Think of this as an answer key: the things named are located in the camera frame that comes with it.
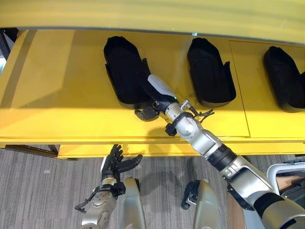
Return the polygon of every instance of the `yellow table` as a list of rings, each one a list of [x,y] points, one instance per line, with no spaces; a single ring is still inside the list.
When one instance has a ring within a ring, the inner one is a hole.
[[[305,45],[303,0],[2,0],[1,27],[183,32]]]
[[[141,122],[132,110],[118,103],[104,67],[102,51],[107,38],[114,35],[124,36],[134,43],[141,57],[148,59],[152,73],[169,84],[180,101],[188,98],[196,109],[208,110],[196,101],[188,72],[186,53],[192,36],[25,31],[17,39],[0,77],[0,143],[123,143],[135,144],[137,150],[149,148],[148,144],[187,145],[179,137],[166,135],[166,121],[162,118]],[[301,127],[305,124],[305,113],[288,114],[277,108],[265,82],[262,54],[272,44],[207,38],[218,48],[223,62],[230,61],[237,96],[228,105],[216,108],[215,114],[203,123],[204,127],[226,143],[239,143],[239,146],[234,145],[236,148],[264,143],[255,145],[257,150],[250,150],[253,153],[303,153],[305,128]],[[282,48],[296,59],[299,70],[304,71],[305,49],[287,45]],[[270,151],[273,147],[267,143],[297,144],[291,145],[292,150],[286,150],[288,145],[277,145],[278,150]],[[186,148],[179,151],[178,146],[172,149],[167,153],[193,153]],[[152,152],[162,155],[158,150]]]

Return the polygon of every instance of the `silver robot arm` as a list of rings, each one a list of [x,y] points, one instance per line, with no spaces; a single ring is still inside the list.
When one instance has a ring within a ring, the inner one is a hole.
[[[102,181],[102,186],[114,185],[117,180],[108,177]],[[110,190],[98,191],[89,202],[89,208],[81,221],[82,229],[107,229],[110,216],[115,209],[116,198]]]
[[[201,122],[195,118],[205,117],[204,114],[210,115],[212,112],[199,114],[188,100],[180,105],[177,100],[175,101],[176,97],[169,87],[155,75],[150,75],[148,81],[155,88],[154,93],[158,94],[152,94],[152,98],[161,98],[161,101],[155,101],[156,108],[158,109],[158,104],[162,104],[160,111],[171,121],[171,124],[166,126],[166,132],[169,135],[177,132],[214,166],[227,181],[228,191],[241,207],[256,210],[266,229],[304,228],[305,210],[293,201],[277,195],[263,173],[242,156],[237,156],[219,138],[205,130]],[[168,96],[172,96],[171,102],[166,103]]]
[[[81,229],[107,229],[111,213],[115,209],[119,195],[125,194],[126,187],[120,181],[120,173],[135,168],[141,161],[142,155],[124,160],[120,145],[114,145],[111,152],[104,158],[101,166],[101,183],[90,197],[75,209],[84,213]]]

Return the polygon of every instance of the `robot forearm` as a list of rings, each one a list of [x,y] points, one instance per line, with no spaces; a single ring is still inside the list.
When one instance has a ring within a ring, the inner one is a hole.
[[[271,182],[263,173],[242,156],[237,156],[210,131],[203,129],[198,120],[186,114],[183,105],[169,105],[165,115],[172,121],[179,136],[220,172],[228,182],[228,191],[241,207],[256,210],[267,229],[304,226],[304,209],[275,194]]]

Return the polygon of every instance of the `black joint ring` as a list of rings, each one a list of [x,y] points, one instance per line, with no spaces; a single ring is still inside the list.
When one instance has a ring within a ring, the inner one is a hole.
[[[178,122],[180,122],[181,119],[183,119],[184,117],[186,117],[186,118],[194,118],[192,113],[190,113],[190,112],[183,112],[180,115],[178,115],[178,117],[175,118],[175,120],[172,123],[173,127],[176,128],[176,125],[178,124]]]

